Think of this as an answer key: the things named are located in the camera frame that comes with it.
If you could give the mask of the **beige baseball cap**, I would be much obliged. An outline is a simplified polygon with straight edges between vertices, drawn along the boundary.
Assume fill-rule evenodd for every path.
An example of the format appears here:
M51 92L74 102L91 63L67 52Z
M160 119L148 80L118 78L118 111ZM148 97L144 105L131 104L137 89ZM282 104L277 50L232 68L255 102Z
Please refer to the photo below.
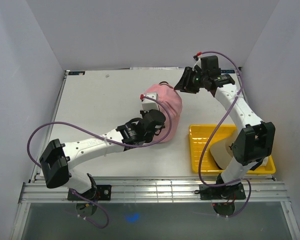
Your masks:
M210 146L210 153L217 166L225 170L233 158L233 152L230 148L231 142L227 138L219 140Z

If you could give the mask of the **aluminium frame rail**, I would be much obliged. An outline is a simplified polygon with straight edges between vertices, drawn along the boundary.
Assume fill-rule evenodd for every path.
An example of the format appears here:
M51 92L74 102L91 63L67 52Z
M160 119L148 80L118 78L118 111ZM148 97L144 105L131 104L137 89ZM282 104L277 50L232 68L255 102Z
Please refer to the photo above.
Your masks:
M110 203L199 203L195 194L201 181L195 177L177 178L96 178L100 185L111 185ZM288 202L285 183L270 178L252 178L243 181L244 192L252 202ZM66 203L68 189L64 186L48 189L45 181L38 178L22 186L20 203Z

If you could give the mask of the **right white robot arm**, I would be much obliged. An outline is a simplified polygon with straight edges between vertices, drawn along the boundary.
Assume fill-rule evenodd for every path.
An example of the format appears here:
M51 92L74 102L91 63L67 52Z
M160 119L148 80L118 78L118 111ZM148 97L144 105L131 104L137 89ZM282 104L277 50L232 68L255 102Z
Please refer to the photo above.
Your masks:
M183 93L197 94L205 89L226 110L223 119L230 117L237 129L237 137L230 146L232 159L217 177L215 184L203 185L227 199L234 188L241 184L249 170L255 170L268 158L273 149L276 128L272 122L265 122L250 108L238 87L228 73L219 67L219 53L211 51L197 53L193 67L186 67L174 89Z

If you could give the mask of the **pink baseball cap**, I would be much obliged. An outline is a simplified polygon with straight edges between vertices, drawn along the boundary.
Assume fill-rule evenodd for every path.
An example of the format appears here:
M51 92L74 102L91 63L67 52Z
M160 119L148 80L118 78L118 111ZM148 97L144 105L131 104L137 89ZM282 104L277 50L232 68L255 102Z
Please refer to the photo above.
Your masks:
M157 100L164 105L171 116L172 127L165 139L160 143L166 143L172 140L177 132L180 116L183 109L182 98L174 90L174 87L168 84L166 81L162 81L159 84L153 84L150 88L145 91L145 95L149 93L156 93Z

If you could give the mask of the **yellow plastic tray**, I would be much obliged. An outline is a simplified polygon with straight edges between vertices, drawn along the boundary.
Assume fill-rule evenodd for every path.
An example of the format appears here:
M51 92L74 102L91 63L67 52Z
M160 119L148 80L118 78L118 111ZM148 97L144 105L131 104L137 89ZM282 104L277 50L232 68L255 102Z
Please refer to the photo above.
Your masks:
M215 129L215 124L192 124L189 126L189 150L191 159L191 168L194 173L199 172L199 161L211 133ZM235 125L221 125L214 137L211 140L209 146L211 147L214 143L224 140L230 137L233 133L237 131ZM223 172L220 168L210 149L207 148L207 153L204 154L201 166L201 173L205 175L217 175ZM264 160L263 164L255 170L249 170L247 173L249 175L271 175L276 172L275 163L271 156L268 160Z

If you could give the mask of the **left blue corner label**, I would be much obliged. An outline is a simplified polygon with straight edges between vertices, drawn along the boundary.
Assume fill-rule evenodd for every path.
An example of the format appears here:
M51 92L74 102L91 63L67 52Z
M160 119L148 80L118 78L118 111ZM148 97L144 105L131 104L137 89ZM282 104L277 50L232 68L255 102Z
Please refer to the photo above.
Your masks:
M83 76L85 75L85 71L69 71L68 76Z

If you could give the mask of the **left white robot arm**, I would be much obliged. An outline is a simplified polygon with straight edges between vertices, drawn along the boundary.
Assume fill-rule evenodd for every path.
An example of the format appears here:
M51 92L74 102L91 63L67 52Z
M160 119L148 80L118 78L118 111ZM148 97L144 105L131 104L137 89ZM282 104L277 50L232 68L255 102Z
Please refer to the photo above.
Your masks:
M76 142L50 141L39 162L46 187L67 187L75 190L85 200L95 197L98 187L89 173L77 170L77 166L89 160L112 153L121 153L150 143L155 134L165 126L166 117L152 109L142 117L103 134Z

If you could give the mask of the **blue corner label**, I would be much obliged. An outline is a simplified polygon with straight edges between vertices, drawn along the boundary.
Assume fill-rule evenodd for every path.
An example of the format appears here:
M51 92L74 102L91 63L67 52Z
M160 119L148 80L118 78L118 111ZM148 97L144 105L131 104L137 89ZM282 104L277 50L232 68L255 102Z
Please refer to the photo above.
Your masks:
M83 76L85 75L85 71L69 71L68 76Z
M233 69L222 69L221 74L235 74L236 71Z

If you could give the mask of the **right blue corner label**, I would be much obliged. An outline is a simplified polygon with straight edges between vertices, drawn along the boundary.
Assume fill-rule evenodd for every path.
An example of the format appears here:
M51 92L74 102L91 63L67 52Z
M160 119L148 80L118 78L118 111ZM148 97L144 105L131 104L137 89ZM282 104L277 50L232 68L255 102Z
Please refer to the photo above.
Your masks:
M221 74L235 74L236 71L233 69L222 69Z

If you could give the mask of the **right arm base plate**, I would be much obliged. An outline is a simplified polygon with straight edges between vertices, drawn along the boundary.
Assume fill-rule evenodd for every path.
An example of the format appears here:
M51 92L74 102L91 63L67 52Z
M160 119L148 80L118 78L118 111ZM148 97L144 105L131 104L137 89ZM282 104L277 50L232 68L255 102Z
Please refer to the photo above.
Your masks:
M208 187L204 184L201 184L199 189L195 190L194 193L200 195L201 200L246 199L246 194L242 183L221 187Z

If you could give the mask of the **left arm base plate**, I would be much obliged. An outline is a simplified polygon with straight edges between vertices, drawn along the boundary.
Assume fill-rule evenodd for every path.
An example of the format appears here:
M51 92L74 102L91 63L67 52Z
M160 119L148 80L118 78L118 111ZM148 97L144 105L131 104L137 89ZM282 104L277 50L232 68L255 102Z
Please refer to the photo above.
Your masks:
M111 200L111 194L112 194L112 185L109 184L96 185L95 188L87 190L84 193L79 193L81 197L91 201L109 201ZM68 191L67 200L83 201L82 198L76 196L70 190Z

